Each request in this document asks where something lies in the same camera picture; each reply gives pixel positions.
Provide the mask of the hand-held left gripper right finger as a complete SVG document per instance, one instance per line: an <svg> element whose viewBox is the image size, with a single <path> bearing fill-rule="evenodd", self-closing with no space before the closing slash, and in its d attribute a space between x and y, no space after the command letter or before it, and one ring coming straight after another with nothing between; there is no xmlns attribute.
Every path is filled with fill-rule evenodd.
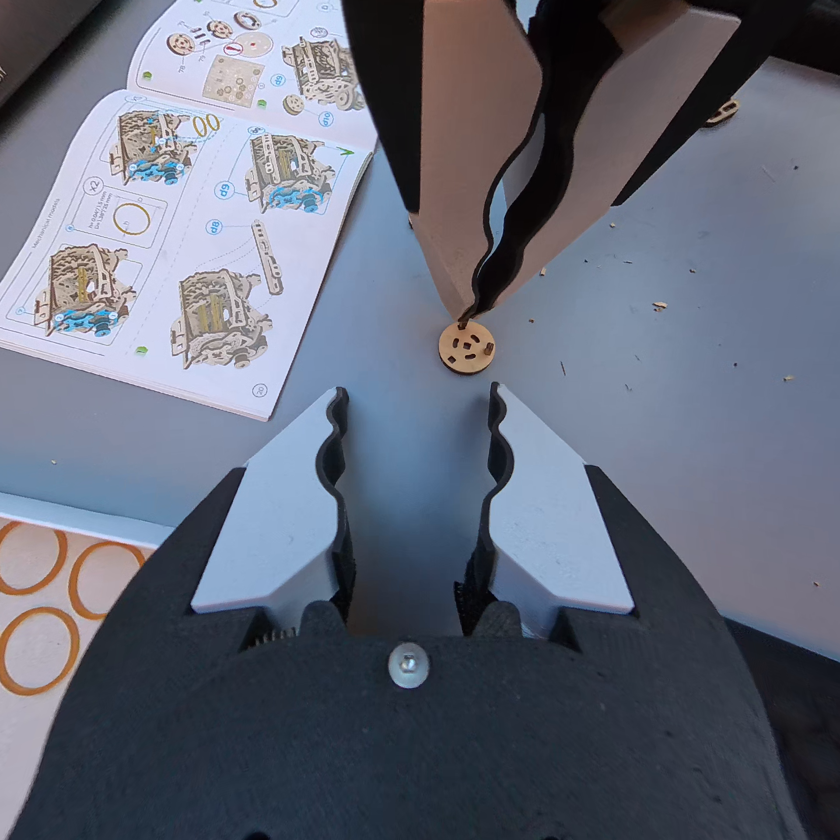
<svg viewBox="0 0 840 840"><path fill-rule="evenodd" d="M488 469L476 548L458 616L471 635L495 599L519 610L527 635L548 638L562 606L627 614L634 601L585 462L506 386L490 388Z"/></svg>

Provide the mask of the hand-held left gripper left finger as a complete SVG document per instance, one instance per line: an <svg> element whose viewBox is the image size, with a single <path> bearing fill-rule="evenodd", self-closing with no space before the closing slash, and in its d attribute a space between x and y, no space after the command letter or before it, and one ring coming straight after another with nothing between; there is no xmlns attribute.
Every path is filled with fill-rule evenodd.
<svg viewBox="0 0 840 840"><path fill-rule="evenodd" d="M348 404L344 388L328 390L248 461L192 598L196 613L261 606L284 631L315 601L347 616L355 566L335 485Z"/></svg>

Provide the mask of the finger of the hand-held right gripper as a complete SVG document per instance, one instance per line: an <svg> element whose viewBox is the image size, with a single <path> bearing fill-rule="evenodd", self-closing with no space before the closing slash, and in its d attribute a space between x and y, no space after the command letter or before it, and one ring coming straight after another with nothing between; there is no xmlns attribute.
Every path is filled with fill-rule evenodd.
<svg viewBox="0 0 840 840"><path fill-rule="evenodd" d="M532 133L543 66L505 2L425 2L419 205L410 218L452 319L478 294L490 204Z"/></svg>
<svg viewBox="0 0 840 840"><path fill-rule="evenodd" d="M540 2L533 133L503 177L500 241L473 315L496 306L606 214L740 26L689 2Z"/></svg>

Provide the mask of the round wooden disc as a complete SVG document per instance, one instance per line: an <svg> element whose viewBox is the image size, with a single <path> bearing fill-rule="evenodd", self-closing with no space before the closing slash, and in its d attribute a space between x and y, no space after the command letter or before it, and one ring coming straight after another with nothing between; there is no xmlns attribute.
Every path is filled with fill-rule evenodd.
<svg viewBox="0 0 840 840"><path fill-rule="evenodd" d="M490 331L480 322L471 319L465 330L458 330L453 322L441 333L438 354L444 365L460 375L474 375L487 368L495 358L484 355L487 342L495 343Z"/></svg>

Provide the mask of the grey desk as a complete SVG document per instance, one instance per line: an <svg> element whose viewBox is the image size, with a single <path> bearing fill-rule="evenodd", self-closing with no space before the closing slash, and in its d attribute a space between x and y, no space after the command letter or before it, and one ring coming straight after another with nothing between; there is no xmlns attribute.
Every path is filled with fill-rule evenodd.
<svg viewBox="0 0 840 840"><path fill-rule="evenodd" d="M3 351L2 491L174 526L343 385L351 630L450 634L497 380L721 613L837 655L838 77L773 59L738 97L488 314L477 376L438 359L447 313L378 148L270 421Z"/></svg>

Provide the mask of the orange rubber band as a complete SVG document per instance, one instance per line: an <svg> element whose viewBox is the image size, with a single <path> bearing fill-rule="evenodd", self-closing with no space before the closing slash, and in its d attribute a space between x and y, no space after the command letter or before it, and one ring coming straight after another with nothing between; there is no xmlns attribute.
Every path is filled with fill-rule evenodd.
<svg viewBox="0 0 840 840"><path fill-rule="evenodd" d="M7 669L6 663L6 651L8 643L17 630L19 626L24 624L28 619L38 615L38 614L46 614L49 616L53 616L59 619L65 626L68 636L69 636L69 653L66 659L66 663L63 666L62 670L59 672L58 676L53 678L50 682L42 685L42 686L23 686L19 684L13 677L10 675ZM33 607L25 612L18 614L3 630L1 635L1 684L2 686L11 692L12 694L19 696L19 697L34 697L40 694L44 694L49 690L52 690L56 687L59 683L61 683L66 677L68 677L69 673L71 672L74 664L77 662L77 658L80 652L80 635L78 631L78 627L76 622L70 617L68 613L65 611L54 607L54 606L37 606Z"/></svg>
<svg viewBox="0 0 840 840"><path fill-rule="evenodd" d="M7 522L1 528L1 592L30 595L44 589L62 571L67 552L63 531Z"/></svg>
<svg viewBox="0 0 840 840"><path fill-rule="evenodd" d="M73 610L78 614L80 617L85 618L89 621L101 621L103 620L106 615L108 614L109 610L106 610L102 613L94 613L90 611L84 604L79 594L78 589L78 582L79 577L81 574L81 570L84 566L89 555L96 552L97 550L102 550L106 548L118 548L121 550L126 550L127 552L131 553L134 559L136 560L138 567L141 568L144 563L146 562L146 558L141 552L141 550L128 543L123 542L115 542L115 541L99 541L95 542L88 547L86 547L83 551L80 552L76 561L73 563L73 566L70 571L69 579L68 579L68 596L70 599L70 604L73 607Z"/></svg>

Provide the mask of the model assembly instruction booklet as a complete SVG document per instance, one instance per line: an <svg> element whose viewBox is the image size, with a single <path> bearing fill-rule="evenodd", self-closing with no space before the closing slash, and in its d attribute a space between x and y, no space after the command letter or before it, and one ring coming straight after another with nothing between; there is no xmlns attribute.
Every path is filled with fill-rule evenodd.
<svg viewBox="0 0 840 840"><path fill-rule="evenodd" d="M375 141L341 2L173 3L2 281L2 347L267 420Z"/></svg>

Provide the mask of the black textured mat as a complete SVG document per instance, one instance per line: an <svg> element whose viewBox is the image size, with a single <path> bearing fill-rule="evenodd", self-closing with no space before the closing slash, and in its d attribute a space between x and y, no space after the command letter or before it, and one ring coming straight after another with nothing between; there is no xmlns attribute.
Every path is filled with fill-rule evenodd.
<svg viewBox="0 0 840 840"><path fill-rule="evenodd" d="M839 838L839 664L726 619L767 711L810 838Z"/></svg>

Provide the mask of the white tray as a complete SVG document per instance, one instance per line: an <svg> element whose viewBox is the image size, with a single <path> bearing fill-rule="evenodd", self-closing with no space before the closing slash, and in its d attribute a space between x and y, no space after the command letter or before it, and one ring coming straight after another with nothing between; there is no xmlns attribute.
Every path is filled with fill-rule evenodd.
<svg viewBox="0 0 840 840"><path fill-rule="evenodd" d="M74 562L81 551L99 541L132 544L148 559L172 532L172 527L156 523L3 493L1 526L11 521L63 531L68 552L62 571L44 589L30 595L1 592L1 632L20 613L37 606L54 606L76 622L80 652L68 677L44 694L16 696L1 686L2 838L10 833L25 803L58 706L103 621L80 617L70 604L68 579ZM137 561L124 549L100 549L89 555L78 582L85 606L94 613L110 610L138 570ZM6 651L7 669L23 686L42 686L58 676L68 653L69 636L64 624L53 616L38 614L12 635Z"/></svg>

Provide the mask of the black cardboard box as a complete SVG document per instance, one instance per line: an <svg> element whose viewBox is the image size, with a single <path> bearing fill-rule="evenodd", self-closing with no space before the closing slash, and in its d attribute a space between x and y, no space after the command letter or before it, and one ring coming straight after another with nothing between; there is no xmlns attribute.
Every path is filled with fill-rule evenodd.
<svg viewBox="0 0 840 840"><path fill-rule="evenodd" d="M1 2L1 107L62 69L88 35L102 1Z"/></svg>

